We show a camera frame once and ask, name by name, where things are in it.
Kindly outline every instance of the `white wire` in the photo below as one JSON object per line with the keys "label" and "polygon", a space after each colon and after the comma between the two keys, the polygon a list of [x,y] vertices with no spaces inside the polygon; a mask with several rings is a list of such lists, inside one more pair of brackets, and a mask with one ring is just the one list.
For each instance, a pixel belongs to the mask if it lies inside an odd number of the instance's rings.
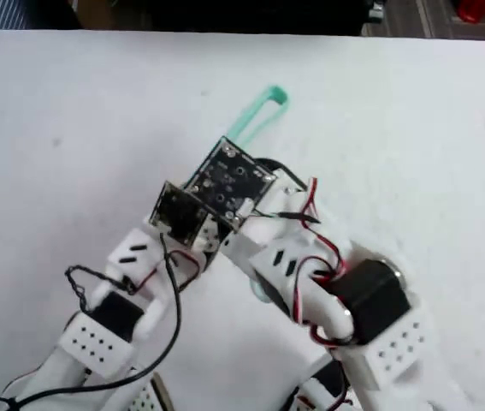
{"label": "white wire", "polygon": [[[36,372],[38,371],[38,368],[36,370],[33,370],[27,374],[23,374],[23,375],[20,375],[20,377],[16,377],[14,378],[12,381],[10,381],[6,387],[4,387],[4,390],[3,392],[1,393],[1,396],[4,396],[4,397],[11,397],[11,396],[7,396],[7,392],[9,391],[12,391],[12,387],[14,387],[15,385],[17,385],[18,383],[20,383],[21,381],[25,380],[26,378],[29,378],[29,377],[32,377]],[[1,409],[1,406],[7,406],[8,404],[4,403],[4,402],[0,402],[0,409]]]}

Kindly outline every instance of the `green rubber band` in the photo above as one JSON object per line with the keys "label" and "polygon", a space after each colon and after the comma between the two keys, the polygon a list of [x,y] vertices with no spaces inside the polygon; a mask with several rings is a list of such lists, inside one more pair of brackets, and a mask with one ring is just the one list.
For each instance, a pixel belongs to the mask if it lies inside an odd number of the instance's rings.
{"label": "green rubber band", "polygon": [[[250,133],[241,137],[242,132],[268,101],[277,103],[279,105],[278,110],[258,124]],[[239,147],[247,146],[265,127],[278,120],[286,112],[288,103],[289,99],[284,90],[278,86],[268,87],[254,100],[250,107],[240,114],[225,136]]]}

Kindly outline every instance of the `white table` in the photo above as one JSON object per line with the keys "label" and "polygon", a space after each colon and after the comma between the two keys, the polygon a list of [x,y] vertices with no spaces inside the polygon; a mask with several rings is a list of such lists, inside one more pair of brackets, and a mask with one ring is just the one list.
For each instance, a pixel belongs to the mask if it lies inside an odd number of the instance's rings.
{"label": "white table", "polygon": [[[412,262],[485,410],[485,42],[462,41],[0,32],[0,390],[76,309],[65,267],[103,267],[271,83],[292,104],[250,152],[318,176],[347,226]],[[274,410],[322,352],[226,259],[183,304],[159,368],[179,411]]]}

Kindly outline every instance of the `circuit board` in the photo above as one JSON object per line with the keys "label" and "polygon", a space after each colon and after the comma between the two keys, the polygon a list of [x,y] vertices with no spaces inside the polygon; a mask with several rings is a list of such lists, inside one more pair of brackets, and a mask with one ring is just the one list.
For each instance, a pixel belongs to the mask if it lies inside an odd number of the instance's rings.
{"label": "circuit board", "polygon": [[190,247],[207,215],[208,212],[191,195],[171,182],[165,182],[149,224]]}
{"label": "circuit board", "polygon": [[275,178],[226,137],[221,137],[186,185],[186,191],[229,227],[238,229]]}

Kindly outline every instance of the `robotic arm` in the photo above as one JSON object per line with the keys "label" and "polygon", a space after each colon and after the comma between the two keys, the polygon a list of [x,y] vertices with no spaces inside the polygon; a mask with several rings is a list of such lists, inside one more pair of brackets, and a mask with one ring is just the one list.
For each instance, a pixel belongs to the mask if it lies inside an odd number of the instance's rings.
{"label": "robotic arm", "polygon": [[[282,164],[252,158],[221,138],[186,184],[165,183],[151,215],[111,253],[104,274],[79,266],[66,272],[81,313],[18,396],[18,406],[172,409],[160,381],[149,380],[153,366],[134,359],[168,307],[175,302],[180,309],[179,291],[223,253],[250,278],[260,300],[309,327],[328,351],[286,409],[358,409],[346,402],[350,384],[365,411],[470,410],[439,356],[427,308],[408,281],[411,270],[346,234],[316,200],[317,189],[316,178],[304,184]],[[102,279],[88,300],[74,280],[79,269]],[[145,300],[145,309],[132,295]],[[179,322],[169,348],[177,332]],[[328,390],[322,367],[332,357],[339,392]],[[38,397],[57,387],[91,387],[92,380],[109,389]]]}

